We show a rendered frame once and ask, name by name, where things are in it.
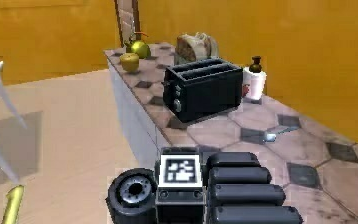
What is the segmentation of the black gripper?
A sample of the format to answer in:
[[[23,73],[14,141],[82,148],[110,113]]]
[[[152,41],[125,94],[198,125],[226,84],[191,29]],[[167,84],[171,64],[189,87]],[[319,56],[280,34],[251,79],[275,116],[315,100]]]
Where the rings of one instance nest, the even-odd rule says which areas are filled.
[[[107,208],[113,224],[156,224],[153,171],[133,168],[122,172],[107,191]]]

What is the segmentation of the grey kitchen counter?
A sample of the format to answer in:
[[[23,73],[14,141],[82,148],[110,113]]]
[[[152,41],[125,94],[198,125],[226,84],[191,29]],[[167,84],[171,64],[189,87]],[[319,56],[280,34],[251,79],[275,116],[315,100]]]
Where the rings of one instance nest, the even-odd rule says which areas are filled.
[[[187,126],[162,100],[164,69],[172,64],[174,49],[158,43],[151,50],[136,74],[122,69],[122,50],[105,53],[118,119],[141,166],[153,167],[160,149],[171,145],[252,152],[270,170],[273,182],[283,186],[304,224],[358,224],[358,143],[269,96]],[[299,129],[264,142],[263,133],[276,126]]]

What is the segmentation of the yellow cylindrical object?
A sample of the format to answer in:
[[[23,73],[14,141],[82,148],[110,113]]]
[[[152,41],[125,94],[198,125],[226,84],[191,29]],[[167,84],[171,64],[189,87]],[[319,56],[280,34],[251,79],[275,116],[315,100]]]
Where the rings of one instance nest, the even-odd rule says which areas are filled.
[[[7,194],[7,203],[1,224],[17,224],[20,205],[24,194],[24,186],[17,185]]]

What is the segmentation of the black toaster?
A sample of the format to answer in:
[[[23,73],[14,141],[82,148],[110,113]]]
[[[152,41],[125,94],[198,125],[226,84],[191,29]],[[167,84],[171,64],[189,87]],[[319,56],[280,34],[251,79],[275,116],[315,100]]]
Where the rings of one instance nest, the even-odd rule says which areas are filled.
[[[242,98],[243,69],[210,58],[165,70],[163,102],[183,123],[236,108]]]

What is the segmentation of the yellow-green apple slice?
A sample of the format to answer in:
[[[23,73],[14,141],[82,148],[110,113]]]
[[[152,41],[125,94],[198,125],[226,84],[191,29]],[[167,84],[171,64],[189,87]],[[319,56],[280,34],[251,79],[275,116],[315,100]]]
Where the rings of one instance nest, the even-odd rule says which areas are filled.
[[[139,67],[139,56],[135,53],[124,53],[120,56],[120,64],[127,72],[135,72]]]

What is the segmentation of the green apple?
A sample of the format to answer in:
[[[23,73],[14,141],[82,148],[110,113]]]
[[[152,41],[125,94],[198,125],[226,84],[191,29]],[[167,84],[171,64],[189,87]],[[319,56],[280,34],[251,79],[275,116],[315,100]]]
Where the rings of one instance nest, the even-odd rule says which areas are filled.
[[[135,53],[140,59],[147,59],[151,56],[151,50],[147,43],[137,38],[138,32],[133,32],[127,41],[124,42],[127,53]]]

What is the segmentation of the silver spoon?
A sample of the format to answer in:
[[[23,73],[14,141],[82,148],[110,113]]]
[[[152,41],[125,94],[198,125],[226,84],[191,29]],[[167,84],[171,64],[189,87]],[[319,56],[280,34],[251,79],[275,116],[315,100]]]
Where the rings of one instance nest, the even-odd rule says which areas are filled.
[[[278,135],[298,130],[298,126],[276,126],[263,133],[264,142],[275,142]]]

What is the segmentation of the brown bread loaf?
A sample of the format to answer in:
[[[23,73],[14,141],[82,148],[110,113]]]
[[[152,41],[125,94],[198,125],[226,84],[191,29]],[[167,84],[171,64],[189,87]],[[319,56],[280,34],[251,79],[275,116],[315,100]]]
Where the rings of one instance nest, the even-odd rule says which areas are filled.
[[[174,64],[180,65],[208,58],[217,58],[219,47],[216,40],[202,32],[194,36],[183,34],[177,37]]]

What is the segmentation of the white bottle with dark cap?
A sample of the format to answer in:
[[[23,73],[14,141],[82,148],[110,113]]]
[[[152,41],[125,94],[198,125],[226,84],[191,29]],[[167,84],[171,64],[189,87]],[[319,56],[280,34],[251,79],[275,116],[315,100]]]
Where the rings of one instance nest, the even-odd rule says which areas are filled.
[[[267,74],[262,70],[260,56],[253,56],[252,60],[253,62],[250,66],[243,68],[242,96],[258,101],[263,95]]]

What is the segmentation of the brown room door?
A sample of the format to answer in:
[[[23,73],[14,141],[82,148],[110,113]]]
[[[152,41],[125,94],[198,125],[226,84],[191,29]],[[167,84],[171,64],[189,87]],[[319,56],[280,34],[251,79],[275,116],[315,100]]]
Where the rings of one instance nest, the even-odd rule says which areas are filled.
[[[136,32],[136,38],[140,39],[140,20],[138,0],[113,0],[117,18],[119,39],[121,46],[129,36]]]

